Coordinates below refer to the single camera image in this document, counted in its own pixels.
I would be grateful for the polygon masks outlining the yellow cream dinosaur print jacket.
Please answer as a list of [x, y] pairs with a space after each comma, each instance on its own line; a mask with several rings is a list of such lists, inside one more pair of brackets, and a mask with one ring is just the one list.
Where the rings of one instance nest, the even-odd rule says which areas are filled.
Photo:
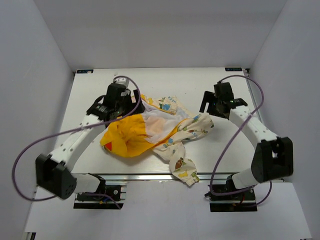
[[169, 165], [174, 177], [189, 187], [200, 179], [195, 163], [186, 157], [184, 143], [203, 138], [214, 123], [207, 113], [189, 111], [174, 96], [159, 99], [141, 96], [143, 113], [111, 123], [100, 140], [108, 152], [123, 157], [138, 157], [152, 150]]

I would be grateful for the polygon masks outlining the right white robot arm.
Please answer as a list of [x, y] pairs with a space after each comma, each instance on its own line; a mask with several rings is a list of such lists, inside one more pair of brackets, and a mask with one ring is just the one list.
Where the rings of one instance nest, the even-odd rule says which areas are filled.
[[242, 98], [235, 98], [228, 82], [219, 81], [214, 92], [205, 91], [200, 112], [224, 118], [238, 127], [255, 148], [250, 168], [230, 175], [222, 192], [209, 191], [214, 196], [228, 196], [236, 200], [260, 183], [289, 177], [294, 172], [293, 142], [269, 130]]

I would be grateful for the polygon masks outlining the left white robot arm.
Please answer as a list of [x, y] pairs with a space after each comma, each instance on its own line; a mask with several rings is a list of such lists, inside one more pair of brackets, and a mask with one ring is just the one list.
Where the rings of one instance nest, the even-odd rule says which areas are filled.
[[72, 174], [76, 162], [92, 141], [111, 123], [142, 113], [141, 93], [130, 91], [127, 83], [111, 83], [105, 95], [99, 96], [86, 111], [79, 127], [69, 131], [69, 137], [49, 154], [35, 160], [37, 185], [65, 200], [73, 193], [86, 193], [99, 200], [106, 187], [98, 175]]

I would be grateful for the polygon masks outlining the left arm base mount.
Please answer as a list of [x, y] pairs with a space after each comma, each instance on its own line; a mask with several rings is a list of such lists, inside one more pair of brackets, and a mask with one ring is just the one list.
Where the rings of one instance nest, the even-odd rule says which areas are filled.
[[75, 195], [73, 208], [81, 210], [121, 210], [127, 193], [127, 183], [106, 181], [97, 192], [82, 192]]

